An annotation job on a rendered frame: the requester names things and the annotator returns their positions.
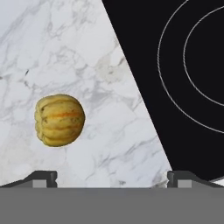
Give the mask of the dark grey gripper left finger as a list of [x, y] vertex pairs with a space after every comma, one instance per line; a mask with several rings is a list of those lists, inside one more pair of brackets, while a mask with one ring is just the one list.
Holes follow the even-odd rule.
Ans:
[[34, 171], [26, 178], [0, 185], [0, 188], [10, 187], [30, 187], [30, 188], [57, 188], [56, 179], [58, 173], [56, 171]]

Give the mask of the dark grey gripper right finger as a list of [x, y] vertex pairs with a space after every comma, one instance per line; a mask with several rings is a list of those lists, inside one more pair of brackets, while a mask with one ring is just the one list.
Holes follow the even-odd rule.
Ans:
[[167, 178], [168, 188], [196, 188], [202, 186], [223, 188], [223, 185], [201, 179], [190, 171], [168, 171]]

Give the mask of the yellow squash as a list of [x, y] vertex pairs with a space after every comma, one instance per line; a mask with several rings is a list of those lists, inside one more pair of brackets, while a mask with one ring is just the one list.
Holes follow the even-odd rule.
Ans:
[[55, 94], [40, 99], [35, 108], [35, 130], [45, 145], [60, 147], [74, 142], [85, 123], [84, 109], [68, 94]]

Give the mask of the black hob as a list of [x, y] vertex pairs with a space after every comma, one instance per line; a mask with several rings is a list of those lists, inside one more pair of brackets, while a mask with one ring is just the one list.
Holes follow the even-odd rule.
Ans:
[[102, 0], [171, 168], [224, 176], [224, 0]]

